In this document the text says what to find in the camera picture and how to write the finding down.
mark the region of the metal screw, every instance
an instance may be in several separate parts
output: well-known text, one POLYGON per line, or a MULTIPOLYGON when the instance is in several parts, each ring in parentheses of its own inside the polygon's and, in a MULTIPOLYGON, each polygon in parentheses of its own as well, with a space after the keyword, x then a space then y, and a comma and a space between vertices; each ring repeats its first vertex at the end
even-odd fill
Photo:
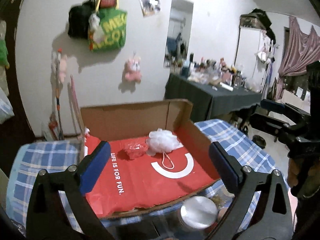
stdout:
POLYGON ((70 172, 73 172, 76 169, 77 169, 77 166, 75 166, 75 165, 71 165, 71 166, 68 167, 68 171, 70 171, 70 172))
POLYGON ((251 172, 252 171, 251 167, 249 167, 249 166, 243 166, 243 170, 245 172, 251 172))
POLYGON ((276 174, 277 176, 281 175, 281 171, 279 171, 279 170, 274 170, 273 173, 276 174))
POLYGON ((39 174, 40 176, 43 176, 43 175, 44 175, 44 174, 46 174, 46 173, 47 173, 47 171, 46 171, 46 170, 41 170, 41 171, 39 171, 39 173, 38 173, 38 174, 39 174))

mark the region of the plaid fabric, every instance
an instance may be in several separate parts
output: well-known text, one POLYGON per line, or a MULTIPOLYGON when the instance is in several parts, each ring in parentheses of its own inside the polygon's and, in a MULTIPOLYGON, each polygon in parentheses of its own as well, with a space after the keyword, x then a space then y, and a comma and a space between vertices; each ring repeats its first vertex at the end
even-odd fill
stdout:
MULTIPOLYGON (((270 155, 254 144, 247 136, 229 123, 214 119, 195 124, 212 142, 218 141, 229 155, 237 158, 239 163, 252 167, 255 171, 270 173, 275 169, 275 162, 270 155)), ((69 165, 77 163, 80 151, 79 143, 70 141, 58 141, 30 144, 20 149, 12 168, 7 192, 8 216, 26 225, 28 201, 31 190, 39 170, 46 168, 49 172, 63 171, 69 165)), ((211 187, 203 190, 200 195, 212 197, 223 186, 221 180, 211 187)), ((240 230, 245 229, 253 215, 259 194, 254 194, 249 210, 241 224, 240 230)), ((60 192, 62 203, 74 229, 80 231, 74 215, 71 212, 68 201, 63 192, 60 192)), ((164 215, 180 208, 181 203, 171 207, 151 212, 149 214, 129 218, 101 220, 105 227, 137 223, 152 216, 164 215)))

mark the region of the silver can lid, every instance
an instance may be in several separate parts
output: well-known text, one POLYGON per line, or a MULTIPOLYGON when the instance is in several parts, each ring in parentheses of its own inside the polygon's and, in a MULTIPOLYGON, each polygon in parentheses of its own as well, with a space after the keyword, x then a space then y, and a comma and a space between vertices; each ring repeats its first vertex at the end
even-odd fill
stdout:
POLYGON ((211 226, 218 216, 215 203, 209 198, 195 196, 187 199, 180 208, 180 216, 188 227, 202 230, 211 226))

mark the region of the photo on wall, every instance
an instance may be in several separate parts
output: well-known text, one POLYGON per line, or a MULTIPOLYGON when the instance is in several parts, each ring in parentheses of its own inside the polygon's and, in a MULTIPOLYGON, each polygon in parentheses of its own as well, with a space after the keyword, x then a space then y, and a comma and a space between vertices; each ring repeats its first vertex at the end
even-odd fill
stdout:
POLYGON ((139 0, 143 16, 154 15, 160 11, 160 0, 139 0))

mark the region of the blue gripper pad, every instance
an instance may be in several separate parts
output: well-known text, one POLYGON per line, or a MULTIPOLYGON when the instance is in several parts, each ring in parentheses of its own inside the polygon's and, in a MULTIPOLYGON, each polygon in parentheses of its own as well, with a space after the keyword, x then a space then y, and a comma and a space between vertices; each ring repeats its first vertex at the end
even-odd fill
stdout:
POLYGON ((276 103, 269 99, 263 99, 260 102, 260 106, 263 109, 267 109, 268 111, 272 111, 279 114, 284 114, 285 112, 285 105, 281 103, 276 103))
POLYGON ((92 191, 110 156, 110 144, 108 142, 101 141, 90 155, 83 158, 79 164, 79 190, 82 196, 84 196, 85 193, 92 191))
POLYGON ((236 195, 243 179, 240 163, 235 157, 228 155, 218 142, 213 142, 210 145, 209 157, 228 192, 236 195))

